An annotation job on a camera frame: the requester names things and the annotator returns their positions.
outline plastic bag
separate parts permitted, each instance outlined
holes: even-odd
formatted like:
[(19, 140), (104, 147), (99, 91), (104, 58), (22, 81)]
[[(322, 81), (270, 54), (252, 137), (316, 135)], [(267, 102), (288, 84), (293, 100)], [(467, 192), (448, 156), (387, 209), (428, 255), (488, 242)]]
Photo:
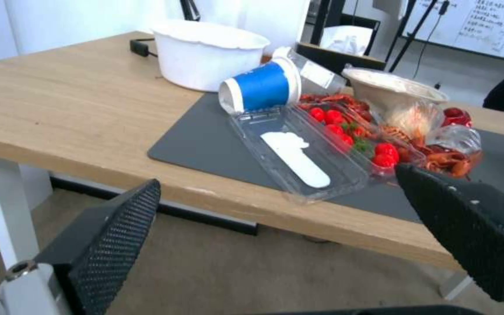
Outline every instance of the plastic bag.
[(372, 29), (360, 26), (325, 28), (320, 47), (334, 52), (362, 56), (371, 41)]
[(480, 134), (475, 129), (456, 124), (433, 130), (427, 135), (425, 142), (427, 145), (439, 145), (466, 155), (482, 151)]
[(396, 127), (410, 139), (425, 137), (430, 131), (441, 127), (445, 120), (439, 106), (425, 102), (396, 107), (374, 116), (378, 124)]

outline wooden table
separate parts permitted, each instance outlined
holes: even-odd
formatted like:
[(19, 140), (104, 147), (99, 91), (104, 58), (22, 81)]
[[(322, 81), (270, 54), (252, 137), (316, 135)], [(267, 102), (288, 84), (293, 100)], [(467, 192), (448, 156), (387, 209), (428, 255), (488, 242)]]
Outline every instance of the wooden table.
[[(148, 148), (202, 93), (167, 82), (156, 59), (130, 53), (128, 39), (141, 36), (0, 61), (0, 249), (6, 266), (38, 251), (18, 173), (23, 163), (120, 188), (157, 178), (169, 201), (460, 269), (421, 224), (333, 203), (299, 206), (274, 189), (149, 159)], [(478, 128), (504, 133), (504, 113), (456, 106), (467, 109)]]

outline clear plastic container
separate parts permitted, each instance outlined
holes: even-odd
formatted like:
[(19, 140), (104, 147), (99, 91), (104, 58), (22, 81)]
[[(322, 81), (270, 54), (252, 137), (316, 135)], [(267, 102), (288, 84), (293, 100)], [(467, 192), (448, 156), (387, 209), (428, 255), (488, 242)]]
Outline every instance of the clear plastic container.
[(304, 116), (305, 119), (307, 119), (314, 128), (327, 134), (326, 137), (328, 137), (330, 141), (339, 144), (341, 142), (341, 139), (335, 134), (326, 131), (324, 127), (325, 125), (323, 123), (318, 122), (317, 120), (312, 118), (310, 114), (308, 114), (309, 110), (314, 107), (320, 108), (325, 112), (331, 109), (338, 110), (339, 112), (342, 112), (343, 114), (351, 117), (354, 120), (354, 123), (358, 125), (358, 127), (362, 127), (366, 131), (366, 136), (362, 137), (363, 145), (354, 145), (352, 151), (356, 152), (354, 154), (350, 152), (350, 157), (357, 165), (362, 167), (362, 169), (370, 174), (371, 179), (377, 181), (390, 181), (394, 177), (394, 169), (382, 168), (372, 163), (372, 158), (375, 155), (375, 147), (377, 144), (382, 142), (388, 142), (397, 148), (400, 155), (400, 163), (408, 163), (417, 166), (424, 165), (426, 161), (424, 154), (417, 151), (416, 149), (414, 149), (414, 147), (405, 142), (386, 137), (386, 135), (384, 135), (376, 125), (366, 122), (358, 114), (354, 113), (354, 111), (349, 110), (344, 106), (336, 105), (330, 102), (318, 104), (301, 104), (299, 106), (296, 106), (296, 108), (301, 111), (301, 115)]
[(276, 56), (285, 56), (297, 66), (303, 94), (332, 95), (346, 86), (344, 78), (296, 53), (291, 47), (277, 48), (273, 53), (273, 57)]
[[(368, 172), (356, 162), (363, 157), (350, 147), (337, 145), (300, 108), (278, 106), (233, 115), (230, 121), (256, 160), (295, 201), (330, 199), (358, 191), (368, 183)], [(273, 143), (268, 144), (266, 135), (274, 134), (292, 136), (293, 143), (283, 141), (281, 146), (294, 146), (296, 142), (302, 142), (303, 146), (283, 154)], [(308, 177), (315, 178), (314, 184)], [(316, 181), (320, 178), (327, 183)]]

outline mesh gripper pad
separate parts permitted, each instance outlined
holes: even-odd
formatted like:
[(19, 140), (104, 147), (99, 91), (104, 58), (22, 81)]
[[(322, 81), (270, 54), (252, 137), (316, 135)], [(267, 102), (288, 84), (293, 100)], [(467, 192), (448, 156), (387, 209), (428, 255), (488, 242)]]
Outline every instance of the mesh gripper pad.
[(104, 314), (122, 288), (154, 221), (156, 180), (84, 210), (36, 257), (49, 263), (75, 314)]
[(421, 221), (496, 301), (504, 301), (504, 194), (472, 183), (398, 166), (398, 182)]

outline white table leg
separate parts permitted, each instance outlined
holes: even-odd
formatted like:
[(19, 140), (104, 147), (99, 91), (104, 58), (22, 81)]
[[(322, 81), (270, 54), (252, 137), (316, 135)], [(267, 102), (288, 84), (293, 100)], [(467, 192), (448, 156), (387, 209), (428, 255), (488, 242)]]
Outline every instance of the white table leg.
[(38, 254), (18, 164), (0, 159), (0, 252), (7, 268)]
[(452, 301), (466, 287), (472, 283), (472, 278), (467, 273), (455, 272), (448, 280), (439, 287), (442, 297)]

